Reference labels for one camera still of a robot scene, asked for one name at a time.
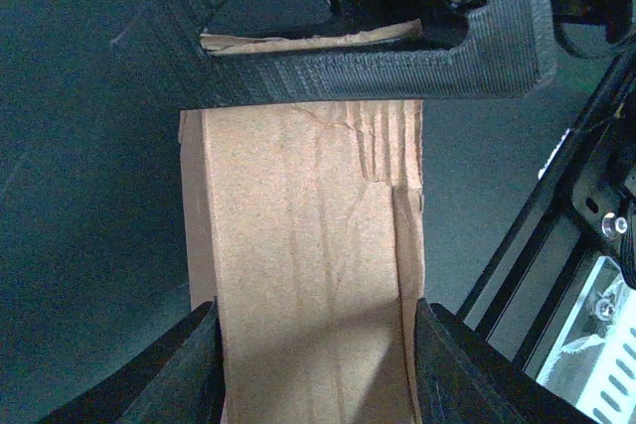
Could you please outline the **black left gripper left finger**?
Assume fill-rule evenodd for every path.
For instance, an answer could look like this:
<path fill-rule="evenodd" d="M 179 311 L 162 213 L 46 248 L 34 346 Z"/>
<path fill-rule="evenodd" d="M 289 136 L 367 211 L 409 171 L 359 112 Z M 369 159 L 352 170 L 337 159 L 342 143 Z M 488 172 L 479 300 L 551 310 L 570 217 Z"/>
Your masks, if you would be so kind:
<path fill-rule="evenodd" d="M 218 423 L 218 305 L 198 306 L 114 374 L 42 423 Z"/>

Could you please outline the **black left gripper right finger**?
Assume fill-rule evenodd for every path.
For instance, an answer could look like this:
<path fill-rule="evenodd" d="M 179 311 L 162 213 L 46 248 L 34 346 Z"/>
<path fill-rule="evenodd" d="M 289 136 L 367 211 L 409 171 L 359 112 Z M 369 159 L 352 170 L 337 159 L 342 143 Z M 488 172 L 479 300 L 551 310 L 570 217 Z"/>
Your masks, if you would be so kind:
<path fill-rule="evenodd" d="M 442 305 L 417 302 L 416 390 L 424 423 L 589 423 Z"/>

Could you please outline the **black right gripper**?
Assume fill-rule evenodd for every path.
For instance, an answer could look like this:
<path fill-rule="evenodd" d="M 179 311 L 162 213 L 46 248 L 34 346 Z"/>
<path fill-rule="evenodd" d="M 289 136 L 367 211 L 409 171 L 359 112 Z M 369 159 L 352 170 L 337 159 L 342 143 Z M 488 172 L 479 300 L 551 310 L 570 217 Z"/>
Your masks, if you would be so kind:
<path fill-rule="evenodd" d="M 143 80 L 184 108 L 515 96 L 555 72 L 553 19 L 616 46 L 635 0 L 146 0 Z"/>

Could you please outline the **cardboard box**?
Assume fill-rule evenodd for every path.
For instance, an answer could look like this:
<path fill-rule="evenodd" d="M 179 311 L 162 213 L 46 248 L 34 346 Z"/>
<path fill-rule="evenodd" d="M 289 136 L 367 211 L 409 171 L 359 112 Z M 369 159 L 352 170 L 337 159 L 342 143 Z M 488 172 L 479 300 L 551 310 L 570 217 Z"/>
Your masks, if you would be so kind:
<path fill-rule="evenodd" d="M 185 110 L 190 296 L 219 307 L 226 423 L 417 423 L 422 102 Z"/>

